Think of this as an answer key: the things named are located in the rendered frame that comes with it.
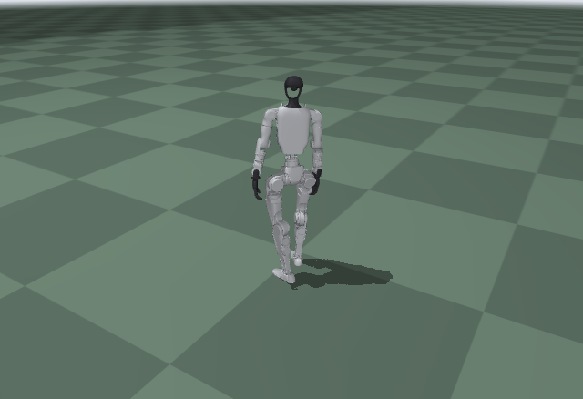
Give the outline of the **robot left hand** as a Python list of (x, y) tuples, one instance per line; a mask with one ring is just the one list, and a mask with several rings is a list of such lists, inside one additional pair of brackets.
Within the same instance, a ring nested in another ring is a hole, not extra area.
[(258, 200), (262, 200), (262, 198), (258, 195), (258, 192), (261, 193), (258, 189), (258, 179), (260, 179), (261, 177), (259, 176), (259, 171), (257, 169), (253, 171), (253, 177), (251, 178), (253, 179), (252, 187), (254, 190), (254, 195)]

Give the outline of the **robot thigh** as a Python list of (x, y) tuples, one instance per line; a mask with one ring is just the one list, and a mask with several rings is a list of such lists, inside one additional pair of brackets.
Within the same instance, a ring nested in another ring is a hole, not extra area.
[(297, 201), (296, 201), (296, 212), (294, 213), (294, 222), (299, 225), (304, 225), (305, 213), (307, 210), (307, 205), (312, 193), (312, 186), (314, 186), (316, 179), (311, 171), (308, 169), (304, 170), (304, 182), (297, 184)]
[(266, 179), (265, 191), (266, 191), (266, 205), (271, 220), (272, 227), (275, 224), (280, 224), (282, 228), (282, 234), (287, 235), (290, 231), (290, 225), (287, 221), (282, 220), (282, 200), (281, 200), (281, 190), (283, 189), (285, 182), (285, 175), (280, 172), (269, 176)]

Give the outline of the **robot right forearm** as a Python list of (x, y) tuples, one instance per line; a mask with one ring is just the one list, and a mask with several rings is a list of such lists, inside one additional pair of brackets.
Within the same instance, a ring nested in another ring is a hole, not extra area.
[(312, 151), (312, 172), (317, 174), (317, 170), (322, 170), (322, 148)]

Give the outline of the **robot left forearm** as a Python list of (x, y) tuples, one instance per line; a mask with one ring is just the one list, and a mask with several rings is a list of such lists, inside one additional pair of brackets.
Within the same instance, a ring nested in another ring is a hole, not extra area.
[(251, 174), (253, 175), (253, 171), (255, 169), (257, 169), (259, 171), (259, 176), (261, 175), (261, 169), (263, 167), (263, 162), (264, 162), (264, 157), (266, 156), (266, 152), (262, 149), (260, 149), (261, 147), (261, 139), (259, 138), (257, 140), (257, 146), (256, 146), (256, 151), (255, 151), (255, 159), (254, 159), (254, 163), (253, 163), (253, 167), (254, 169), (252, 170)]

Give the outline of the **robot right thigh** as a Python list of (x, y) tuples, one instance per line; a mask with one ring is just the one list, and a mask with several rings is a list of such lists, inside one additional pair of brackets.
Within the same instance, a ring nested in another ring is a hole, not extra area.
[(294, 213), (294, 222), (299, 225), (304, 225), (305, 213), (307, 210), (307, 205), (312, 193), (312, 186), (314, 186), (316, 179), (311, 171), (308, 169), (304, 170), (304, 182), (297, 184), (297, 201), (296, 201), (296, 212)]

